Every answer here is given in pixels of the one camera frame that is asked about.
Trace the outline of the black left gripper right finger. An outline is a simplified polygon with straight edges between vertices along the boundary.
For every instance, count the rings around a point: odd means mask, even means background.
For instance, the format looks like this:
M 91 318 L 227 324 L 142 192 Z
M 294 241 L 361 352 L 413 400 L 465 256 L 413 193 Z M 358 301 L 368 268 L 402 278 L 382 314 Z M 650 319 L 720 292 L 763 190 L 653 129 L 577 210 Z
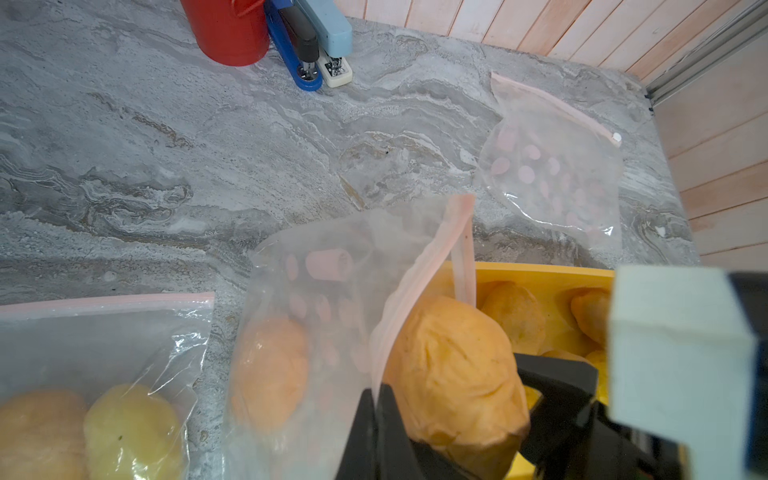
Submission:
M 424 479 L 411 441 L 406 433 L 394 392 L 382 384 L 376 403 L 378 478 L 384 480 Z

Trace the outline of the clear zipper bag pink zip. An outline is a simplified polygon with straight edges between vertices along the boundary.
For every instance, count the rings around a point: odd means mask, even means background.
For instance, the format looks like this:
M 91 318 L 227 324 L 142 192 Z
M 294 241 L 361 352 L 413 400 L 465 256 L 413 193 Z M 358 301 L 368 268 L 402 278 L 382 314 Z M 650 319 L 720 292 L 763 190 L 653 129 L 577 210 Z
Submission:
M 35 390 L 81 396 L 86 414 L 109 389 L 141 384 L 187 422 L 209 340 L 215 297 L 148 294 L 5 305 L 1 309 L 1 406 Z

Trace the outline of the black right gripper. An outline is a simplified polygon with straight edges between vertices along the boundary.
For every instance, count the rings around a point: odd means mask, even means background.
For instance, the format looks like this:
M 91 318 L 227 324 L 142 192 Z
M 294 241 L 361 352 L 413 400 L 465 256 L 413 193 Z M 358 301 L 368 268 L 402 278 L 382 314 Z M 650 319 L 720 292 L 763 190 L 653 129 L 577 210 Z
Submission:
M 515 360 L 523 384 L 541 394 L 520 449 L 535 465 L 535 479 L 684 477 L 677 443 L 615 423 L 604 404 L 590 404 L 598 371 L 589 363 L 520 353 Z M 410 443 L 425 479 L 477 479 L 430 445 Z

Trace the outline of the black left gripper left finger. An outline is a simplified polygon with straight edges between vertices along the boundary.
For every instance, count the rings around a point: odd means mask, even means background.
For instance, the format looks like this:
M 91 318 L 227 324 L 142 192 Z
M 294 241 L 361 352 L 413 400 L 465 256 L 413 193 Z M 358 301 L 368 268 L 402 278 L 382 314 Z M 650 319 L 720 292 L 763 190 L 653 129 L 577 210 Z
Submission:
M 340 461 L 336 480 L 376 480 L 377 417 L 372 391 L 361 393 L 349 436 Z

